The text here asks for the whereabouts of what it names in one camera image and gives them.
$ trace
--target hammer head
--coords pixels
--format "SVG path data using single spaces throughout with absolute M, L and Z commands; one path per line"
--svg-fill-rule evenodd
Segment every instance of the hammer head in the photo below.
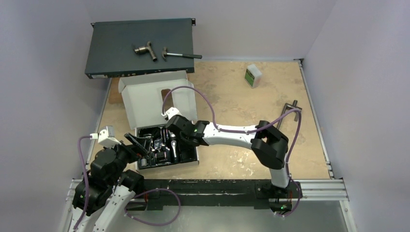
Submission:
M 167 55 L 167 51 L 168 49 L 166 47 L 162 50 L 162 58 L 164 58 L 164 60 L 166 60 L 165 56 Z

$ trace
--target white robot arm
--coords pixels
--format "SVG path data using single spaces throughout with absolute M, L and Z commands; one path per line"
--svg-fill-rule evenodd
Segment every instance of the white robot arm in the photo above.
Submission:
M 113 231 L 113 220 L 121 212 L 124 212 L 125 207 L 130 200 L 135 196 L 135 192 L 129 190 L 128 187 L 118 186 L 113 197 L 110 199 L 108 205 L 105 207 L 98 220 L 95 222 L 93 232 Z
M 179 142 L 193 146 L 199 145 L 232 145 L 252 150 L 262 165 L 269 168 L 272 185 L 286 188 L 289 184 L 289 175 L 285 165 L 289 139 L 278 129 L 271 126 L 264 130 L 252 133 L 223 132 L 224 131 L 254 131 L 269 124 L 260 121 L 259 125 L 235 127 L 218 125 L 216 128 L 209 121 L 191 121 L 182 116 L 175 108 L 165 112 L 168 120 L 166 128 L 176 135 Z
M 74 229 L 74 225 L 80 219 L 81 213 L 83 213 L 83 210 L 80 208 L 72 209 L 73 217 L 71 219 L 70 232 L 90 232 L 92 231 L 92 228 L 94 228 L 94 224 L 97 221 L 98 217 L 101 215 L 101 212 L 103 211 L 103 209 L 104 208 L 101 208 L 95 211 L 90 216 L 85 215 L 83 219 L 81 220 L 80 224 L 78 224 L 78 228 L 76 230 Z

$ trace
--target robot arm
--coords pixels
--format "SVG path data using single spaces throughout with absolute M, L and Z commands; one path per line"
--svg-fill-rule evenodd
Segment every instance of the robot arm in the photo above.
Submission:
M 252 150 L 261 164 L 269 168 L 272 185 L 286 188 L 289 184 L 285 158 L 289 139 L 278 129 L 271 126 L 254 133 L 222 132 L 209 121 L 198 121 L 193 124 L 180 114 L 168 115 L 166 128 L 176 135 L 182 143 L 199 145 L 233 145 Z M 224 129 L 251 131 L 269 124 L 260 121 L 259 125 L 247 127 L 221 126 Z
M 144 177 L 132 170 L 123 172 L 110 202 L 95 222 L 93 231 L 112 231 L 116 216 L 124 211 L 136 193 L 143 192 Z
M 90 216 L 85 215 L 83 219 L 81 220 L 81 223 L 78 225 L 78 229 L 75 230 L 74 224 L 80 219 L 81 213 L 83 212 L 82 209 L 77 207 L 76 209 L 73 209 L 73 218 L 71 219 L 71 228 L 70 232 L 90 232 L 94 228 L 94 224 L 97 221 L 98 217 L 101 215 L 101 212 L 103 211 L 104 208 L 101 208 L 97 211 L 95 211 L 93 214 Z

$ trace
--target gray wall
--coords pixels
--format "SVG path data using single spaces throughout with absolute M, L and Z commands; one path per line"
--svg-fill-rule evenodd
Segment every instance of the gray wall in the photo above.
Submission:
M 95 130 L 107 89 L 84 75 L 89 23 L 78 0 L 0 1 L 2 232 L 56 231 L 80 177 L 76 141 Z
M 194 17 L 208 59 L 293 59 L 311 48 L 336 0 L 83 0 L 93 21 Z
M 410 3 L 339 0 L 307 83 L 360 231 L 409 231 Z

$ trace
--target wooden table surface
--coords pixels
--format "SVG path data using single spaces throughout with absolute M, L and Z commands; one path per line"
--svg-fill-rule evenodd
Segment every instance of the wooden table surface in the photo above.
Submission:
M 255 64 L 263 73 L 260 86 L 252 89 L 244 80 L 246 67 Z M 218 124 L 249 126 L 259 120 L 273 121 L 285 103 L 298 100 L 302 107 L 302 126 L 290 158 L 290 171 L 295 179 L 328 179 L 329 174 L 308 96 L 297 62 L 232 62 L 196 61 L 195 73 L 188 79 L 203 92 L 215 109 Z M 200 95 L 195 93 L 199 120 L 212 121 L 211 111 Z M 118 79 L 113 79 L 100 128 L 114 126 L 116 138 L 130 129 Z M 280 130 L 294 137 L 297 122 L 294 115 L 286 117 Z M 102 147 L 95 143 L 91 160 Z M 214 145 L 198 147 L 199 165 L 144 174 L 145 178 L 164 179 L 270 179 L 268 168 L 262 166 L 251 150 L 241 147 Z M 127 168 L 135 170 L 135 164 Z

